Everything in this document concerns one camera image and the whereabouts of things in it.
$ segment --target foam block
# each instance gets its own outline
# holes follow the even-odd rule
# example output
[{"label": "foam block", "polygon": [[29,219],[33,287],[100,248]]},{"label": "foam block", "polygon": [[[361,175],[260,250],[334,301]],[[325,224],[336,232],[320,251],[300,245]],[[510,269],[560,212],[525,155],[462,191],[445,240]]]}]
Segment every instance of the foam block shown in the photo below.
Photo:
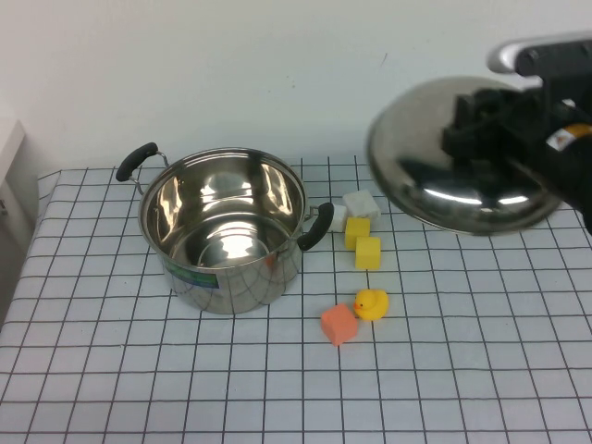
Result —
[{"label": "foam block", "polygon": [[380,208],[368,190],[345,194],[343,202],[350,217],[367,217],[373,220],[380,217]]},{"label": "foam block", "polygon": [[370,219],[348,217],[345,226],[345,248],[355,250],[355,240],[370,236]]},{"label": "foam block", "polygon": [[329,231],[336,231],[338,233],[342,233],[345,231],[345,223],[348,220],[348,209],[343,205],[333,205],[335,208],[335,212],[333,213],[333,222],[331,222],[331,227],[329,227]]},{"label": "foam block", "polygon": [[355,267],[361,270],[380,268],[380,238],[358,238],[355,243]]},{"label": "foam block", "polygon": [[337,347],[358,334],[358,321],[347,305],[340,303],[321,314],[321,329]]}]

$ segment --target white cube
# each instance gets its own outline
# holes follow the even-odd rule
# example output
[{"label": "white cube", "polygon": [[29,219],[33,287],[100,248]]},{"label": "white cube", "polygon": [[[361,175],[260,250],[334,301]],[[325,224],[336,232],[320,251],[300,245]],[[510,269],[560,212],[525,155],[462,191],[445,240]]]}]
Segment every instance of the white cube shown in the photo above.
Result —
[{"label": "white cube", "polygon": [[369,219],[378,219],[380,217],[380,208],[378,208],[374,197],[368,190],[345,194],[343,202],[350,217],[367,217]]},{"label": "white cube", "polygon": [[333,208],[335,209],[333,213],[333,222],[331,222],[331,227],[329,231],[336,231],[342,233],[345,231],[345,223],[348,220],[348,209],[343,205],[335,205],[333,204]]}]

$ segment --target pot label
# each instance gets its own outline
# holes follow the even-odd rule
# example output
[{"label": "pot label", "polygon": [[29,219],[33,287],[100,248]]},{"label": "pot label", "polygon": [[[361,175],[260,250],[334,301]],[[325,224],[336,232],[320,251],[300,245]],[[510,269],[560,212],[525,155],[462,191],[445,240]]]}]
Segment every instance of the pot label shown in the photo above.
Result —
[{"label": "pot label", "polygon": [[203,287],[205,289],[219,289],[218,278],[212,273],[198,273],[196,271],[186,270],[173,264],[166,264],[166,269],[175,278],[192,284],[196,287]]}]

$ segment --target stainless steel pot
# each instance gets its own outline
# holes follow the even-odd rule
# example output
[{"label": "stainless steel pot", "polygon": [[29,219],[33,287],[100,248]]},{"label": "stainless steel pot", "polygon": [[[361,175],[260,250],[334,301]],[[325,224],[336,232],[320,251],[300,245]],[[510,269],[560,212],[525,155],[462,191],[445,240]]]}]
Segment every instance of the stainless steel pot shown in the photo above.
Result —
[{"label": "stainless steel pot", "polygon": [[[166,169],[145,192],[133,171],[155,154]],[[246,148],[220,148],[169,166],[155,143],[131,153],[117,171],[142,194],[139,222],[158,253],[170,285],[209,312],[236,314],[269,304],[300,268],[302,252],[327,233],[333,205],[318,207],[306,234],[302,181],[276,157]]]}]

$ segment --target yellow cube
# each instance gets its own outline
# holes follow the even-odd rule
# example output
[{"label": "yellow cube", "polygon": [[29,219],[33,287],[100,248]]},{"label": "yellow cube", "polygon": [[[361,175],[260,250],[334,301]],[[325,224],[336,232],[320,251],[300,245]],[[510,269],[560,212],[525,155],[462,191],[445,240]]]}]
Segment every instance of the yellow cube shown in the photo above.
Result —
[{"label": "yellow cube", "polygon": [[380,238],[358,238],[355,244],[355,267],[362,270],[380,268]]},{"label": "yellow cube", "polygon": [[370,219],[363,217],[348,217],[345,226],[345,248],[355,250],[355,240],[370,236]]}]

